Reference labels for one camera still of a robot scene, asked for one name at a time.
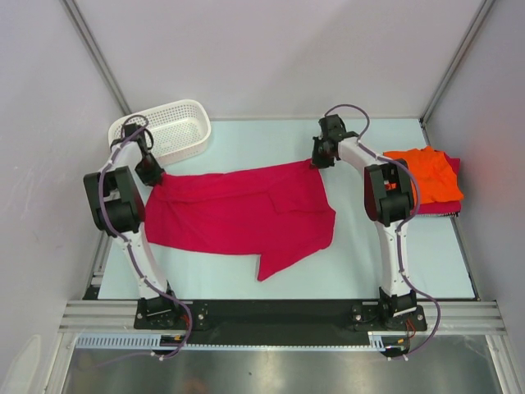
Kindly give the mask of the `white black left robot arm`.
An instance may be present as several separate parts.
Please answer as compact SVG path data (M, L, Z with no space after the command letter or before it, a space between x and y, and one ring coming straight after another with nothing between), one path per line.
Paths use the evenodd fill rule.
M181 307L147 241L145 205L135 182L147 187L162 183L165 171L152 149L148 119L128 117L110 145L108 160L97 172L84 175L83 184L95 226L118 245L134 271L139 319L153 318L172 328L180 321Z

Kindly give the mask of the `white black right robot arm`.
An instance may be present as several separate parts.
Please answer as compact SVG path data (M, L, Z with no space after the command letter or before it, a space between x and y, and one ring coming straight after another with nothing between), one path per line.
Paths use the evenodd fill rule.
M336 114L322 117L319 126L321 134L313 139L311 164L325 169L340 160L363 179L364 209L376 226L381 248L378 318L385 328L397 329L418 307L407 264L407 225L418 209L408 165L368 148L358 133L346 130Z

